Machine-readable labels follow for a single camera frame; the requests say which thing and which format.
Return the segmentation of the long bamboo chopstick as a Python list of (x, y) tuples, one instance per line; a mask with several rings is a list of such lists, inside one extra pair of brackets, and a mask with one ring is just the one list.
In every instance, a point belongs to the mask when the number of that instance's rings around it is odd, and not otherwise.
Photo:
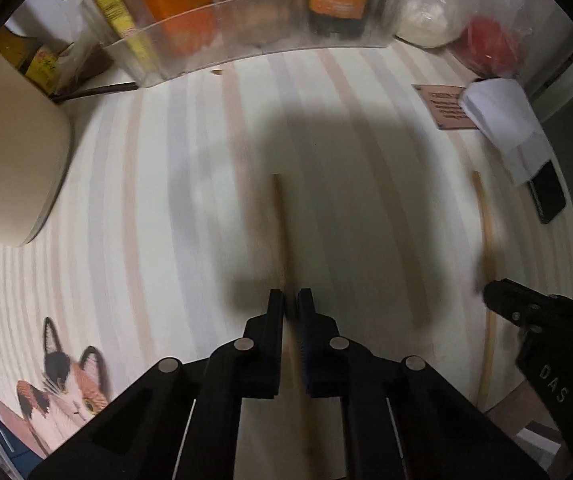
[[(483, 255), (481, 256), (481, 287), (495, 281), (495, 242), (493, 241), (492, 218), (483, 180), (478, 171), (472, 172), (472, 182), (477, 198), (481, 235), (483, 235)], [(495, 357), (495, 336), (497, 336), (497, 320), (492, 310), (486, 310), (483, 362), (481, 362), (480, 378), (475, 404), (480, 411), (485, 411), (492, 378), (493, 358)]]
[(303, 349), (300, 341), (299, 314), (296, 308), (297, 290), (291, 235), (289, 235), (286, 194), (280, 174), (271, 176), (271, 192), (274, 214), (276, 215), (279, 242), (279, 261), (282, 272), (282, 289), (286, 298), (284, 311), (284, 348), (287, 356), (287, 369), (291, 377), (291, 396), (297, 411), (297, 436), (303, 460), (306, 463), (306, 479), (324, 479), (323, 455), (317, 431), (315, 411), (306, 392), (303, 374)]

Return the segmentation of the black smartphone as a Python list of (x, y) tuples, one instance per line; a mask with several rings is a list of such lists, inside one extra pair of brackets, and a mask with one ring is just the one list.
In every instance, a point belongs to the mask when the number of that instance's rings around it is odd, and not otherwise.
[(540, 222), (549, 224), (566, 207), (566, 197), (553, 162), (546, 162), (527, 185)]

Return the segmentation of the white folded paper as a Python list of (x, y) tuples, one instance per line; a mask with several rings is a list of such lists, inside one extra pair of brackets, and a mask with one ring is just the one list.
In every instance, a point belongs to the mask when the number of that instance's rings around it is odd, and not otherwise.
[(530, 181), (552, 159), (541, 123), (515, 79), (472, 82), (461, 93), (459, 104), (499, 151), (515, 186)]

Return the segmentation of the brown card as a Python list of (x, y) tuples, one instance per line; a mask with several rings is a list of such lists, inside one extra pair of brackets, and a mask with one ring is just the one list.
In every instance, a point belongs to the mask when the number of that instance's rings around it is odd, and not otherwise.
[(476, 125), (460, 105), (463, 87), (448, 84), (415, 84), (413, 86), (420, 96), (438, 129), (467, 130)]

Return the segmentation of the striped cat tablecloth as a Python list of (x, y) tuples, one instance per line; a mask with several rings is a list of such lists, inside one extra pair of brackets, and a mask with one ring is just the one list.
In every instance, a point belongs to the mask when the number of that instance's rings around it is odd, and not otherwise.
[[(489, 309), (472, 172), (495, 280), (573, 296), (573, 206), (542, 224), (528, 181), (513, 184), (484, 133), (438, 129), (413, 88), (476, 81), (394, 42), (260, 55), (57, 105), (73, 128), (58, 196), (29, 243), (0, 244), (0, 416), (12, 434), (40, 465), (158, 361), (207, 359), (242, 337), (283, 292), (273, 174), (297, 295), (310, 289), (315, 310), (375, 356), (420, 356), (477, 408)], [(489, 419), (524, 383), (524, 331), (495, 319), (477, 408)], [(284, 321), (279, 392), (243, 400), (231, 479), (306, 479)], [(350, 479), (341, 402), (309, 398), (324, 479)]]

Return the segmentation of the red item in bag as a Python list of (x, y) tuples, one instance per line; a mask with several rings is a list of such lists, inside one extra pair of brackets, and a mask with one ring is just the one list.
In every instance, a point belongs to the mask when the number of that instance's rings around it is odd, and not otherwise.
[(455, 57), (480, 77), (513, 77), (521, 62), (521, 43), (498, 21), (475, 16), (451, 46)]

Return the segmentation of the white powder bag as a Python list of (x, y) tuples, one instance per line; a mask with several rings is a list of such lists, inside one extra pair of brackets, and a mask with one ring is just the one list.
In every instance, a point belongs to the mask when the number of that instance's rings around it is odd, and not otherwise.
[(459, 0), (407, 0), (402, 7), (397, 38), (433, 50), (460, 37), (466, 15)]

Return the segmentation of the beige ribbed utensil canister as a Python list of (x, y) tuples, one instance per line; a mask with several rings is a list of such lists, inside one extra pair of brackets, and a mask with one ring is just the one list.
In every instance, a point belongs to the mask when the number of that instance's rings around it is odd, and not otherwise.
[(0, 244), (18, 247), (37, 235), (72, 149), (66, 114), (0, 54)]

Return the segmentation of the yellow jar behind canister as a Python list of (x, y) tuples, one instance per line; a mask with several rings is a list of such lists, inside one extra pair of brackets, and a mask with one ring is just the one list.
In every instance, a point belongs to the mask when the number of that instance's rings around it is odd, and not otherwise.
[(25, 76), (47, 96), (55, 92), (60, 78), (59, 57), (48, 47), (41, 46), (26, 68)]

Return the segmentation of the clear plastic organizer tray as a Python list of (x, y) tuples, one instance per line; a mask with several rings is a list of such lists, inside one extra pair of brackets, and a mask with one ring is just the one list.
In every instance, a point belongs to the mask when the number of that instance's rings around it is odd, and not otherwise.
[(308, 0), (224, 0), (212, 4), (216, 36), (198, 52), (178, 55), (156, 23), (140, 32), (155, 49), (163, 81), (240, 58), (292, 50), (385, 47), (397, 34), (405, 0), (367, 0), (364, 30), (353, 39), (321, 37), (309, 26)]

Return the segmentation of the yellow label bottle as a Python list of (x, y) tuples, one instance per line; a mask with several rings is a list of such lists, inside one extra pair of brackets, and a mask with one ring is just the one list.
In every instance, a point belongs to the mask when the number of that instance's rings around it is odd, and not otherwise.
[(137, 28), (124, 0), (88, 0), (84, 9), (101, 47), (139, 87), (163, 81), (155, 49)]

